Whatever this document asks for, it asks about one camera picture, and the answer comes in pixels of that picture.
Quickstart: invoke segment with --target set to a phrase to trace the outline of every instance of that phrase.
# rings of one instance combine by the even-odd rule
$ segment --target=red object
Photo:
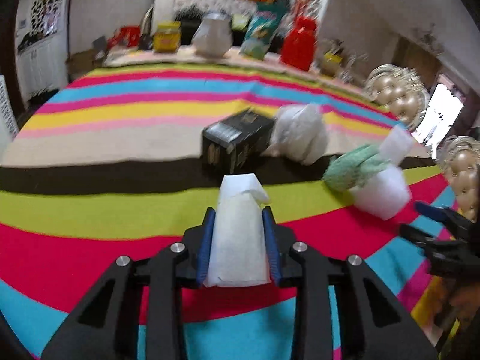
[[[118,33],[108,40],[108,49],[111,49],[117,44],[124,44],[127,47],[136,47],[138,46],[139,39],[139,26],[122,27]]]
[[[280,61],[303,71],[309,71],[315,56],[316,30],[315,20],[299,17],[295,27],[285,38]]]

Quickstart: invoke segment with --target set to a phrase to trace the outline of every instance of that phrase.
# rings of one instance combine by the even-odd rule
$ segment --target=tufted chair back
[[[364,93],[384,105],[409,131],[414,131],[425,117],[430,95],[415,69],[384,64],[370,73]]]
[[[439,151],[437,162],[457,197],[462,214],[475,221],[479,205],[480,142],[471,137],[449,137]]]

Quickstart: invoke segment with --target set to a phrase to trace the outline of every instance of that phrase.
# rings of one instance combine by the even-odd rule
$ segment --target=teal chip bag
[[[257,5],[257,12],[250,22],[240,53],[263,61],[287,12],[287,7],[284,4],[257,3]]]

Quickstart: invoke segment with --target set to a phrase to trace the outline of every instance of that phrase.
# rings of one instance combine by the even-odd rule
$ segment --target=blue gripper pad
[[[270,276],[277,286],[282,279],[280,252],[278,251],[277,239],[275,238],[275,220],[272,211],[264,208],[262,211],[263,232],[265,233],[265,248],[270,265]]]
[[[203,238],[197,256],[197,284],[201,286],[208,273],[210,262],[210,250],[212,249],[213,226],[215,224],[215,210],[212,207],[207,209],[203,218]]]
[[[424,202],[415,202],[414,207],[420,215],[426,216],[435,222],[443,223],[448,220],[448,217],[442,208],[433,207]]]

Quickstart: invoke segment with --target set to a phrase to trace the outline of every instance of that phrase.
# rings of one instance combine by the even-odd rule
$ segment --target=striped tablecloth
[[[203,173],[206,125],[253,107],[315,103],[328,126],[326,156],[311,167],[264,158],[255,173],[279,223],[327,256],[358,254],[428,325],[431,277],[399,223],[448,237],[411,204],[382,221],[333,195],[329,159],[381,142],[395,117],[346,92],[255,69],[153,64],[98,69],[58,93],[28,121],[0,167],[0,309],[39,357],[67,313],[119,255],[142,259],[178,241],[215,207],[221,177]],[[453,207],[452,190],[419,147],[402,163],[414,200]],[[184,291],[190,360],[289,359],[295,291],[273,285]],[[340,336],[332,293],[335,358]],[[145,323],[142,310],[140,323]],[[139,358],[144,358],[140,327]]]

